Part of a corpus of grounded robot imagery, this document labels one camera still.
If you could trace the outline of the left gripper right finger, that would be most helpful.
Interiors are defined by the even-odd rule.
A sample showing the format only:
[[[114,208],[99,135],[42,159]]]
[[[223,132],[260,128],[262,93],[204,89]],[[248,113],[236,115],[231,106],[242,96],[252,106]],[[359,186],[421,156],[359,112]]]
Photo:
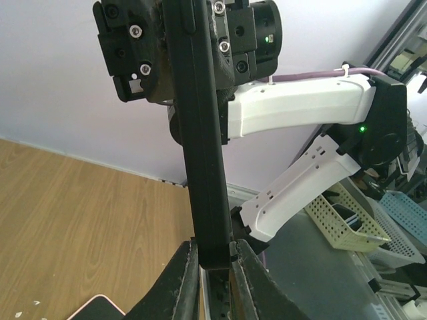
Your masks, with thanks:
[[[230,243],[231,319],[308,319],[243,239]]]

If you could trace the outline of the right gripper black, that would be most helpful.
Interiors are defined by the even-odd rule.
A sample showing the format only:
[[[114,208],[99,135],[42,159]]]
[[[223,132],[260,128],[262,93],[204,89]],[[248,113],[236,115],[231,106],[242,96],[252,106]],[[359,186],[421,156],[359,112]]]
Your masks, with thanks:
[[[97,1],[93,15],[107,72],[123,102],[174,98],[163,1]],[[218,100],[256,71],[255,8],[247,1],[208,1]]]

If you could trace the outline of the black phone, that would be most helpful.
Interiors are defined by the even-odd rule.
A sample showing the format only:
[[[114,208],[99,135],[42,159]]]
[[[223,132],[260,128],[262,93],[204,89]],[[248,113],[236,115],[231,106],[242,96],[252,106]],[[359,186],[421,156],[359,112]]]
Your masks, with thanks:
[[[206,1],[164,1],[163,16],[199,264],[230,266],[232,238]]]

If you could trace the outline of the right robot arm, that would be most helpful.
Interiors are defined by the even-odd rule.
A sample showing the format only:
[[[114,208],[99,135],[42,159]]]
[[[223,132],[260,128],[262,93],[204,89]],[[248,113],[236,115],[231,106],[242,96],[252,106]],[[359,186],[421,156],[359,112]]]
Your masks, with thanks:
[[[406,146],[406,86],[383,72],[343,65],[276,75],[282,22],[273,1],[97,1],[93,15],[119,99],[168,108],[202,253],[224,253],[233,239],[262,251],[325,190]],[[303,125],[321,126],[305,152],[230,209],[222,147]]]

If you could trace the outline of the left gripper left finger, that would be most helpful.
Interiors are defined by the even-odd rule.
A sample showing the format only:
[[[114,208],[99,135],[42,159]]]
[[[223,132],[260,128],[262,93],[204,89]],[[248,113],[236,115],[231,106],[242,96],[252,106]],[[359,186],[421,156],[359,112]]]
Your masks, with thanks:
[[[199,262],[197,243],[184,241],[147,294],[126,319],[198,319]]]

